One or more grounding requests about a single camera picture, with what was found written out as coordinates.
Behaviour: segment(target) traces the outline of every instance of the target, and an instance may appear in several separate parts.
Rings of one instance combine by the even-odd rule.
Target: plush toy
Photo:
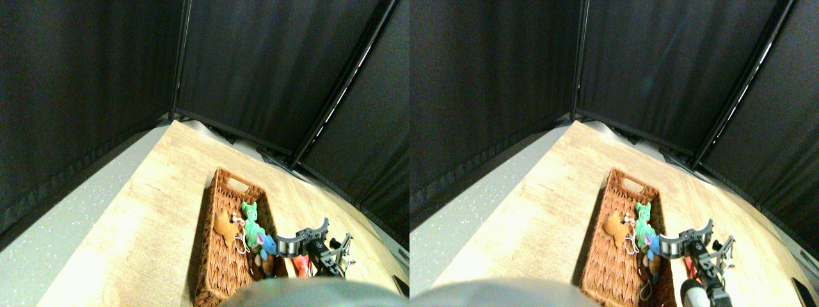
[[[656,234],[647,233],[643,237],[643,241],[647,245],[648,249],[645,251],[645,254],[649,257],[649,260],[654,261],[654,257],[660,255],[660,240],[657,238]]]
[[[276,251],[276,242],[273,241],[273,237],[270,235],[262,235],[261,233],[256,234],[256,243],[261,246],[261,259],[267,260],[269,256],[274,256],[277,254]]]
[[[260,257],[252,253],[247,253],[247,264],[251,267],[251,277],[253,280],[260,281],[265,278],[265,271],[262,268]]]
[[[216,214],[213,221],[213,230],[222,235],[224,244],[228,248],[233,247],[233,241],[235,241],[234,238],[236,238],[236,233],[239,232],[239,229],[236,228],[236,225],[230,223],[228,211],[222,210]]]
[[[649,273],[641,276],[643,280],[647,282],[650,277],[651,283],[656,285],[660,280],[660,257],[654,257],[653,260],[650,260],[648,255],[643,255],[641,263],[643,271]]]
[[[634,224],[634,234],[635,237],[639,239],[645,238],[647,234],[657,235],[654,231],[654,228],[651,228],[649,225],[649,219],[651,219],[651,203],[647,203],[646,205],[642,205],[641,203],[637,203],[637,221]],[[647,242],[645,240],[637,240],[637,247],[643,248],[646,246]]]
[[[259,226],[259,224],[256,222],[256,219],[259,218],[259,212],[256,211],[256,202],[254,201],[253,205],[248,205],[243,201],[242,212],[244,212],[245,216],[247,217],[245,219],[245,238],[247,239],[247,242],[255,242],[256,236],[259,234],[264,236],[266,234],[265,229]],[[253,250],[253,252],[256,254],[259,253],[260,249],[261,246],[258,244],[251,246],[251,250]]]
[[[628,226],[620,223],[621,221],[620,212],[614,211],[614,213],[609,214],[609,217],[603,223],[603,230],[614,236],[614,245],[617,248],[622,247],[622,242],[625,241],[626,234],[628,234]]]
[[[261,267],[265,271],[267,278],[273,277],[273,259],[276,256],[276,242],[270,235],[256,234],[256,243],[261,246],[261,251],[256,258],[261,258]]]

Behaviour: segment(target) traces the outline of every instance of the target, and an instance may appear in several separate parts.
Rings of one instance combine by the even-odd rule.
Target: green stuffed toy
[[[637,221],[634,222],[634,234],[637,238],[637,247],[643,248],[646,246],[645,240],[643,238],[645,235],[650,234],[652,236],[656,236],[657,233],[654,231],[654,228],[649,225],[649,219],[651,219],[651,203],[646,203],[646,205],[642,205],[641,203],[637,203]]]
[[[246,202],[242,202],[242,212],[244,212],[247,219],[245,219],[245,238],[247,242],[255,242],[256,235],[261,234],[261,236],[265,236],[265,229],[259,226],[256,222],[256,219],[259,218],[259,212],[256,211],[256,202],[253,202],[253,205],[248,205]],[[251,249],[255,253],[259,253],[261,246],[254,244]]]

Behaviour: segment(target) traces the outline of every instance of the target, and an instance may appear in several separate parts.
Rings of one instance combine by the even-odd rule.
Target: basket handle hole
[[[245,183],[242,183],[242,182],[240,182],[240,181],[238,181],[238,180],[236,180],[236,179],[234,179],[234,178],[228,179],[228,185],[229,185],[229,186],[230,186],[230,187],[231,187],[233,190],[236,190],[236,191],[239,191],[239,192],[242,192],[242,193],[247,192],[247,189],[249,189],[249,188],[250,188],[250,187],[249,187],[248,185],[246,185]]]
[[[645,187],[643,187],[639,183],[631,181],[629,178],[622,179],[622,186],[637,193],[642,193],[643,189],[645,189]]]

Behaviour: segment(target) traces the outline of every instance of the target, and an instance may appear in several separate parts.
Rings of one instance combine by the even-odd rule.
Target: red toy
[[[298,274],[300,278],[310,277],[310,266],[312,266],[312,264],[310,263],[310,258],[307,256],[293,258],[293,266],[296,267],[296,274]]]

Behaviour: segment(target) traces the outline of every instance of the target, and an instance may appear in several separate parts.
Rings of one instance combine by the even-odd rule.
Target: wicker basket
[[[246,184],[247,191],[241,192],[231,187],[229,184],[231,178]],[[216,306],[238,288],[253,282],[248,268],[251,263],[248,256],[239,254],[236,247],[225,246],[222,236],[213,230],[213,219],[217,212],[221,210],[242,212],[243,201],[248,204],[256,202],[259,212],[256,222],[267,234],[274,237],[276,235],[276,226],[265,190],[226,169],[218,168],[210,184],[210,201],[202,236],[202,261],[199,266],[196,297],[193,301],[195,306]],[[276,257],[274,266],[275,277],[287,276],[281,257]]]
[[[625,178],[641,185],[642,191],[636,192],[623,186]],[[620,169],[612,168],[600,211],[597,212],[596,218],[592,219],[596,221],[595,229],[581,277],[581,290],[606,306],[676,307],[670,261],[664,258],[661,260],[659,282],[652,285],[652,293],[648,300],[640,300],[639,291],[645,283],[640,279],[636,269],[639,254],[628,255],[623,248],[618,249],[614,246],[614,238],[603,230],[605,218],[615,210],[621,213],[630,212],[634,216],[636,202],[651,203],[649,224],[654,227],[657,234],[665,233],[659,190],[623,173]]]

